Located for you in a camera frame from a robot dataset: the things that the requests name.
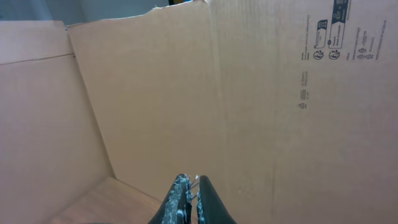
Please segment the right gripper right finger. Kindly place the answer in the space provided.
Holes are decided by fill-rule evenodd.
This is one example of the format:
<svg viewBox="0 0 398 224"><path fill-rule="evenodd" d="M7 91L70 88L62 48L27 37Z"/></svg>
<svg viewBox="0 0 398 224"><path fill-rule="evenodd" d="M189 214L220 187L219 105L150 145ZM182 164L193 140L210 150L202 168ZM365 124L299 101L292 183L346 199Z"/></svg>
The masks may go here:
<svg viewBox="0 0 398 224"><path fill-rule="evenodd" d="M205 175L200 176L197 197L198 224L236 224Z"/></svg>

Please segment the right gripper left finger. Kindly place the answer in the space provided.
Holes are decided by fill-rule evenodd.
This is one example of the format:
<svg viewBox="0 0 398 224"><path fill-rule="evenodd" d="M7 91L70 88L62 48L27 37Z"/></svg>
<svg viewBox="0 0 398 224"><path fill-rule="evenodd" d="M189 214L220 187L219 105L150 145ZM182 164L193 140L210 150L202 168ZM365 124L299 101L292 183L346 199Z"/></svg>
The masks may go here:
<svg viewBox="0 0 398 224"><path fill-rule="evenodd" d="M179 174L173 181L164 201L149 224L191 224L191 182L186 174Z"/></svg>

